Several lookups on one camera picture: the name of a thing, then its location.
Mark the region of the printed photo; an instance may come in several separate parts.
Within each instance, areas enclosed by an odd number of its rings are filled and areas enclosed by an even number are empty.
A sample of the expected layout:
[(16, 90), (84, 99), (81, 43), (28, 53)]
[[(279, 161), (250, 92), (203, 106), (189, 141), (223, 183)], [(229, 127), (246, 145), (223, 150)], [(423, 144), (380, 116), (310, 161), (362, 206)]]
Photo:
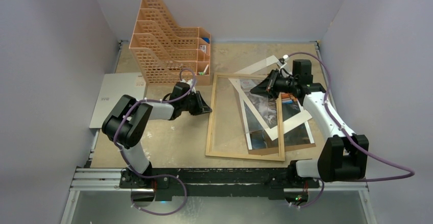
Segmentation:
[(285, 121), (299, 114), (303, 109), (291, 94), (282, 95), (281, 109), (275, 99), (252, 94), (250, 90), (260, 83), (257, 79), (235, 79), (233, 86), (240, 88), (250, 101), (249, 106), (242, 97), (238, 107), (245, 129), (248, 153), (270, 155), (278, 152), (278, 114)]

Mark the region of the white photo mat board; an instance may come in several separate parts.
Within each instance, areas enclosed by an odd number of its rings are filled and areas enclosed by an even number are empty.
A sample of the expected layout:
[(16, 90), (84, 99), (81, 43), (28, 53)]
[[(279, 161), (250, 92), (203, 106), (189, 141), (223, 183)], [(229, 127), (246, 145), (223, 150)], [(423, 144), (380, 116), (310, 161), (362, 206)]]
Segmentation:
[(234, 73), (234, 77), (230, 78), (229, 81), (234, 86), (235, 90), (239, 93), (239, 98), (241, 100), (241, 105), (243, 105), (243, 110), (246, 108), (249, 108), (251, 113), (253, 114), (253, 117), (258, 121), (260, 126), (264, 129), (266, 134), (270, 137), (270, 139), (275, 140), (279, 136), (278, 130), (282, 128), (283, 133), (287, 133), (291, 130), (293, 130), (295, 127), (306, 123), (308, 120), (311, 119), (311, 115), (301, 109), (301, 111), (290, 117), (289, 119), (286, 119), (282, 122), (277, 122), (276, 126), (270, 127), (265, 119), (260, 114), (259, 110), (256, 109), (256, 107), (253, 105), (253, 103), (250, 101), (250, 99), (247, 97), (246, 93), (242, 90), (241, 86), (241, 79), (252, 79), (252, 74), (255, 72), (258, 72), (262, 69), (265, 69), (267, 67), (270, 67), (272, 65), (277, 65), (279, 69), (283, 69), (285, 71), (288, 71), (291, 73), (290, 68), (288, 67), (286, 61), (289, 60), (288, 55), (283, 56), (283, 62), (280, 62), (277, 57), (270, 56), (267, 57), (261, 61), (258, 61), (254, 64), (251, 64), (237, 72)]

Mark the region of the transparent acrylic sheet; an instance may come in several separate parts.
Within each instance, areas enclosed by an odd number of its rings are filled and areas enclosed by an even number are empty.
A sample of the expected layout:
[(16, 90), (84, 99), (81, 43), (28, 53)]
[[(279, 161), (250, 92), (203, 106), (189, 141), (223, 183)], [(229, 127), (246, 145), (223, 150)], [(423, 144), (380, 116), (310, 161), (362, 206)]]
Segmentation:
[(249, 154), (245, 129), (238, 107), (239, 93), (229, 79), (219, 78), (216, 94), (212, 150), (214, 152)]

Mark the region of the wooden picture frame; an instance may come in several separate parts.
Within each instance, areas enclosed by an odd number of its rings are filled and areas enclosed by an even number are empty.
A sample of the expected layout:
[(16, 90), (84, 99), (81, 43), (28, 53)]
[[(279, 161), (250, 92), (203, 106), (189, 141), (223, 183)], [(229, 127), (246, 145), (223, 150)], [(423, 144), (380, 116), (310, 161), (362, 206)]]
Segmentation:
[(253, 79), (253, 80), (264, 80), (265, 75), (254, 75), (254, 74), (241, 74), (241, 73), (223, 73), (216, 72), (213, 78), (212, 93), (211, 93), (211, 103), (210, 107), (212, 112), (209, 116), (208, 129), (207, 129), (207, 140), (206, 140), (206, 150), (205, 156), (207, 157), (218, 157), (218, 158), (230, 158), (230, 159), (242, 159), (242, 160), (263, 160), (263, 161), (285, 161), (285, 146), (284, 146), (284, 126), (281, 110), (281, 98), (276, 100), (277, 107), (277, 139), (278, 139), (278, 155), (277, 156), (260, 156), (260, 155), (249, 155), (249, 154), (239, 154), (239, 153), (229, 153), (229, 152), (214, 152), (213, 148), (213, 136), (214, 136), (214, 116), (215, 116), (215, 105), (217, 100), (217, 82), (219, 78), (225, 79)]

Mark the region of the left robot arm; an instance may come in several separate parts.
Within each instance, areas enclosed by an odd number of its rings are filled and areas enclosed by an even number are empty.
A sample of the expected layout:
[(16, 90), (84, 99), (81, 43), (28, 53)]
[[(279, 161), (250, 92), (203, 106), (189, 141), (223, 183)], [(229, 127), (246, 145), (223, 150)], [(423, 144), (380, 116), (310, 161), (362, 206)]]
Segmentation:
[(138, 101), (123, 95), (107, 115), (101, 131), (119, 149), (127, 169), (133, 173), (132, 181), (138, 187), (148, 187), (154, 178), (151, 163), (140, 143), (148, 121), (174, 120), (185, 111), (197, 116), (209, 114), (212, 109), (195, 90), (193, 82), (181, 81), (159, 101), (147, 98)]

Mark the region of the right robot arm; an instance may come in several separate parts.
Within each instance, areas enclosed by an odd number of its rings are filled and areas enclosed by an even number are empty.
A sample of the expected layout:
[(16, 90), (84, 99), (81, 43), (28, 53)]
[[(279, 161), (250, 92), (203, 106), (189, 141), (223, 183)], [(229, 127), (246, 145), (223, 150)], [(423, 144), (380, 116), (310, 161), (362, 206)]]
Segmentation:
[(315, 120), (325, 141), (317, 159), (295, 160), (288, 166), (286, 179), (294, 187), (308, 178), (324, 182), (355, 181), (365, 177), (369, 141), (365, 135), (345, 128), (328, 100), (328, 91), (320, 83), (313, 82), (311, 62), (297, 59), (293, 70), (272, 70), (251, 93), (267, 98), (277, 98), (289, 93)]

